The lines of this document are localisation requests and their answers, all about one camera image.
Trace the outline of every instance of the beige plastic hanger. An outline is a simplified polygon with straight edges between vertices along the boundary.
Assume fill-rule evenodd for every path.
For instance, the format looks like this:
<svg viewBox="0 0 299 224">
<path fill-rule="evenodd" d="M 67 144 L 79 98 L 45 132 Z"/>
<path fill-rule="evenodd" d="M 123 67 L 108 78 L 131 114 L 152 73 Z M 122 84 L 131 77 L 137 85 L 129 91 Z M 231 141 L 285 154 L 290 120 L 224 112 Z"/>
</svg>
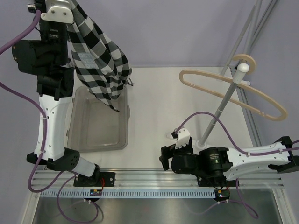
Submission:
<svg viewBox="0 0 299 224">
<path fill-rule="evenodd" d="M 245 60 L 247 61 L 249 64 L 250 64 L 250 69 L 249 69 L 249 72 L 247 72 L 247 74 L 250 74 L 252 72 L 254 72 L 254 70 L 256 69 L 256 62 L 255 60 L 249 56 L 249 55 L 244 55 L 244 54 L 240 54 L 240 55 L 236 55 L 233 57 L 233 60 Z M 213 90 L 210 90 L 210 89 L 207 89 L 207 88 L 204 88 L 202 86 L 199 86 L 199 85 L 195 85 L 195 84 L 192 84 L 192 83 L 189 83 L 187 81 L 184 80 L 183 76 L 185 74 L 194 74 L 194 75 L 200 75 L 200 76 L 206 76 L 206 77 L 211 77 L 211 78 L 214 78 L 214 79 L 219 79 L 221 81 L 224 81 L 224 82 L 227 82 L 227 83 L 232 83 L 233 80 L 230 79 L 230 78 L 226 78 L 224 76 L 220 76 L 218 74 L 215 74 L 215 73 L 211 73 L 211 72 L 208 72 L 208 71 L 199 71 L 199 70 L 182 70 L 179 74 L 179 80 L 187 85 L 187 86 L 190 86 L 192 88 L 195 88 L 195 89 L 198 89 L 198 90 L 201 90 L 201 91 L 204 91 L 204 92 L 207 92 L 209 94 L 212 94 L 214 96 L 217 96 L 217 97 L 220 97 L 220 98 L 224 98 L 224 95 L 219 93 L 219 92 L 216 92 L 216 91 L 213 91 Z M 281 115 L 279 117 L 274 117 L 272 115 L 269 115 L 269 114 L 266 114 L 264 112 L 261 112 L 260 110 L 252 107 L 252 106 L 249 106 L 248 104 L 245 104 L 243 102 L 240 102 L 238 100 L 235 100 L 235 99 L 230 99 L 229 101 L 234 103 L 234 104 L 237 104 L 243 108 L 246 108 L 254 113 L 257 113 L 267 119 L 270 119 L 270 120 L 273 120 L 273 121 L 282 121 L 284 119 L 286 119 L 288 113 L 286 111 L 286 109 L 280 105 L 278 102 L 276 102 L 274 99 L 272 99 L 271 97 L 269 97 L 268 95 L 266 95 L 265 93 L 251 87 L 251 86 L 248 86 L 248 85 L 244 85 L 244 84 L 239 84 L 238 87 L 241 87 L 245 90 L 248 90 L 254 94 L 257 94 L 258 96 L 264 98 L 265 100 L 267 100 L 270 104 L 272 104 L 274 107 L 276 107 L 280 112 L 281 112 Z"/>
</svg>

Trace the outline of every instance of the transparent plastic bin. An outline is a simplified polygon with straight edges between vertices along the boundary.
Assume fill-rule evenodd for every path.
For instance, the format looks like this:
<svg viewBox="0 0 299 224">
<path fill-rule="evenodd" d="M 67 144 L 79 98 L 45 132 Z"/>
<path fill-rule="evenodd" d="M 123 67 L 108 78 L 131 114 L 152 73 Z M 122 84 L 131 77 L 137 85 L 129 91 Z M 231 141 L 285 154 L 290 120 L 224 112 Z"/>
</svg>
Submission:
<svg viewBox="0 0 299 224">
<path fill-rule="evenodd" d="M 103 104 L 87 87 L 79 87 L 75 94 L 71 116 L 68 148 L 80 152 L 120 150 L 128 144 L 127 89 L 114 101 L 119 112 Z"/>
</svg>

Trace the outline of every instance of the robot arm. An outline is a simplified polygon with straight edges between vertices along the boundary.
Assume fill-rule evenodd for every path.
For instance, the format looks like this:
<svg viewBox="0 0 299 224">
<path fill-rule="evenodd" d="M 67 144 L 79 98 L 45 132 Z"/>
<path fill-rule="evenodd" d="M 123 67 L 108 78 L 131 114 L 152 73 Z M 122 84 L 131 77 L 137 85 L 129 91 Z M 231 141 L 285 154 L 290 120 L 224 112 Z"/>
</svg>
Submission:
<svg viewBox="0 0 299 224">
<path fill-rule="evenodd" d="M 47 116 L 47 138 L 45 150 L 41 152 L 44 135 L 44 117 L 41 115 L 37 146 L 27 155 L 27 161 L 36 164 L 43 153 L 39 165 L 80 174 L 76 178 L 79 180 L 77 186 L 101 186 L 99 180 L 104 173 L 100 172 L 99 166 L 86 161 L 78 151 L 64 148 L 65 118 L 74 86 L 74 69 L 65 67 L 70 61 L 66 24 L 73 22 L 71 5 L 66 0 L 35 0 L 35 4 L 28 5 L 28 8 L 32 13 L 42 12 L 39 24 L 41 40 L 19 41 L 13 46 L 12 53 L 21 72 L 37 76 L 40 107 Z M 111 175 L 114 176 L 112 173 L 105 176 L 111 178 Z"/>
<path fill-rule="evenodd" d="M 299 170 L 299 156 L 293 156 L 291 151 L 284 150 L 292 148 L 289 137 L 282 137 L 268 146 L 243 149 L 248 154 L 227 147 L 211 147 L 200 151 L 199 154 L 194 154 L 188 130 L 180 129 L 175 137 L 178 140 L 176 144 L 161 149 L 160 161 L 163 168 L 169 169 L 168 160 L 172 158 L 172 171 L 177 174 L 197 176 L 199 186 L 201 180 L 207 180 L 204 183 L 209 183 L 210 186 L 224 187 L 228 186 L 228 182 L 233 186 L 234 180 L 250 173 L 271 169 L 278 173 Z"/>
</svg>

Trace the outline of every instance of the metal base plate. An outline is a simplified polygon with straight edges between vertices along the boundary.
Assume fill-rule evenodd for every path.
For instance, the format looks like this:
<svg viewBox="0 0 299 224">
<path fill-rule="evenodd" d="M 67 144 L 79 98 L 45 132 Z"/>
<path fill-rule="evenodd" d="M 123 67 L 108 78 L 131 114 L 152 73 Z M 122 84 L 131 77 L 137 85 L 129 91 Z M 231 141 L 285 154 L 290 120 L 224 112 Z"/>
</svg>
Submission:
<svg viewBox="0 0 299 224">
<path fill-rule="evenodd" d="M 102 178 L 105 181 L 104 187 L 114 187 L 114 172 L 100 172 L 99 180 Z M 79 177 L 74 180 L 74 187 L 102 187 L 102 183 L 101 181 L 98 181 L 95 185 L 91 186 L 88 184 L 84 176 L 79 175 Z"/>
</svg>

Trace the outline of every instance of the plaid fabric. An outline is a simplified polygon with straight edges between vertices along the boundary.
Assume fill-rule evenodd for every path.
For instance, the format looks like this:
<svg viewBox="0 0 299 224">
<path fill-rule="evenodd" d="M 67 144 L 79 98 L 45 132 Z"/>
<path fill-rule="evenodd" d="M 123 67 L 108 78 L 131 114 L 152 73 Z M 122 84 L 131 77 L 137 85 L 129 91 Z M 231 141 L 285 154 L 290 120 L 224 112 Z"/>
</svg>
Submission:
<svg viewBox="0 0 299 224">
<path fill-rule="evenodd" d="M 68 25 L 71 54 L 78 78 L 111 109 L 124 86 L 130 84 L 132 69 L 122 50 L 83 11 L 76 0 L 70 0 L 73 24 Z"/>
</svg>

